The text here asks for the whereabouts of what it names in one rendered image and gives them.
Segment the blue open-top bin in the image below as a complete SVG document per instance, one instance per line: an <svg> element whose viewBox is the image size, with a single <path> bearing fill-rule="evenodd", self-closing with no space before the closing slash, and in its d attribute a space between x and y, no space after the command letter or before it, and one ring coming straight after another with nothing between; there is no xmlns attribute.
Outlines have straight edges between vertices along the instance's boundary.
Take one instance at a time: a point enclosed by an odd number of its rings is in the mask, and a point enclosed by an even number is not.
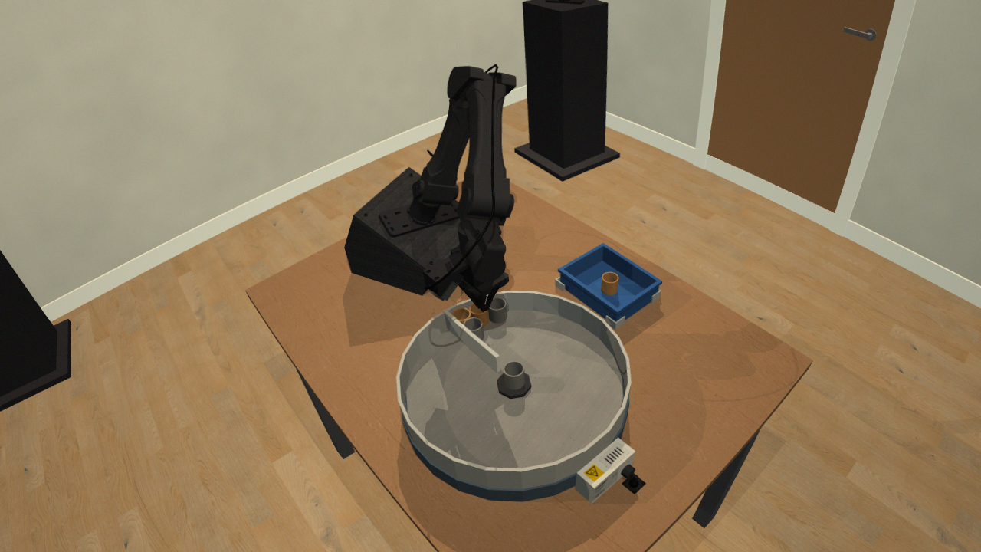
<svg viewBox="0 0 981 552"><path fill-rule="evenodd" d="M623 317L633 317L635 312L651 303L651 297L658 293L662 284L662 280L604 242L559 267L558 272L567 292L598 312L600 317L610 317L615 322ZM618 274L618 292L613 296L602 293L602 274L606 272Z"/></svg>

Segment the bronze bushing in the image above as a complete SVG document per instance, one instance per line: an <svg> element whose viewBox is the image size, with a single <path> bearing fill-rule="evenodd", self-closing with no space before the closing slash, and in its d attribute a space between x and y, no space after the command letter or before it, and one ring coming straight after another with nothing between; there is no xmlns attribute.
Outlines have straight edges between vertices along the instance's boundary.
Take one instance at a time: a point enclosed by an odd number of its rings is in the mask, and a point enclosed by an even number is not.
<svg viewBox="0 0 981 552"><path fill-rule="evenodd" d="M603 279L604 278L604 279ZM618 292L618 275L613 272L602 274L602 293L613 296Z"/></svg>
<svg viewBox="0 0 981 552"><path fill-rule="evenodd" d="M481 312L481 310L479 310L479 308L477 308L476 305L473 303L470 305L469 311L471 312L471 317L477 317L481 319L481 322L483 322L483 327L486 327L488 325L488 321L490 321L490 319L488 319L488 310L486 310L486 312Z"/></svg>
<svg viewBox="0 0 981 552"><path fill-rule="evenodd" d="M463 308L463 307L454 310L452 312L452 315L453 317L456 317L457 320L462 322L462 324L464 324L464 321L466 321L466 319L471 318L471 312L467 310L467 308Z"/></svg>

